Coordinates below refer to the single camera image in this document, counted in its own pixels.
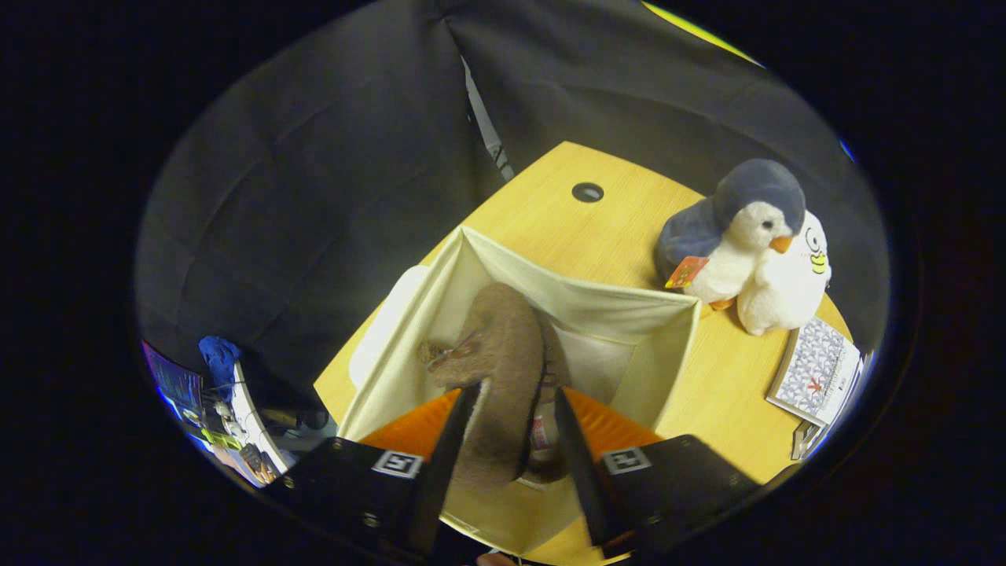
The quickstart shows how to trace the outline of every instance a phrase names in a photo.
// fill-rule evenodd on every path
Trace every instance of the card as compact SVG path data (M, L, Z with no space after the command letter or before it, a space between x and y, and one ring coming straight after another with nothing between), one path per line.
M699 257L688 255L681 259L678 267L671 273L671 277L664 285L665 290L682 290L691 286L691 281L698 274L698 271L709 262L709 257Z

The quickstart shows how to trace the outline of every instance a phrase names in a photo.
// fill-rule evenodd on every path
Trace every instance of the brown plush toy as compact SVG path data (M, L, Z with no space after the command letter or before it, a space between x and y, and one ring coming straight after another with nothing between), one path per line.
M539 483L562 476L552 407L555 387L568 384L568 370L555 331L523 296L493 282L476 296L457 347L427 341L418 354L437 386L482 382L455 462L456 485L482 491L522 475Z

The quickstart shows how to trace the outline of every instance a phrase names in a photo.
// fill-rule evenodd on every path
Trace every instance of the white storage box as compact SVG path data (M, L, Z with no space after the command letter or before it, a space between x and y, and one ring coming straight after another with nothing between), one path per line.
M698 325L693 298L597 285L559 275L481 233L461 226L421 280L396 287L395 319L384 313L383 331L371 327L354 354L351 376L359 391L342 436L360 440L444 391L424 379L416 357L423 340L456 343L476 294L493 280L506 282L547 313L566 354L573 389L636 422L656 428ZM504 552L523 555L568 527L580 515L572 480L542 490L514 483L492 495L448 491L442 520Z

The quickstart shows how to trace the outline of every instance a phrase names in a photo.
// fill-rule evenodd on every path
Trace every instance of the table surface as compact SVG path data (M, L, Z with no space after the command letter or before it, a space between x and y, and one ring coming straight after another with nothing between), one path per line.
M579 182L600 185L597 202L572 196ZM653 246L667 218L702 196L653 171L570 142L559 144L497 191L462 223L527 259L567 276L641 290L662 290ZM421 261L430 264L442 240ZM315 382L332 417L341 422L356 388L349 360L375 311ZM825 297L817 316L846 338L849 331ZM754 481L767 483L786 466L800 418L770 404L766 393L779 371L789 333L747 335L736 309L703 307L692 350L656 432L693 434ZM552 564L599 564L582 517L525 558Z

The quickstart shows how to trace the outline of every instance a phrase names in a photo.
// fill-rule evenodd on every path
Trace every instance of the black curtain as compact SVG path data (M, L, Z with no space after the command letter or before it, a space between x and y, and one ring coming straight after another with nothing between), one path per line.
M860 349L878 345L884 228L833 132L766 69L600 0L375 2L238 81L153 188L143 338L199 370L198 341L223 337L249 381L317 404L315 379L397 276L503 183L462 56L517 172L563 140L702 194L750 157L786 164L828 234L829 295Z

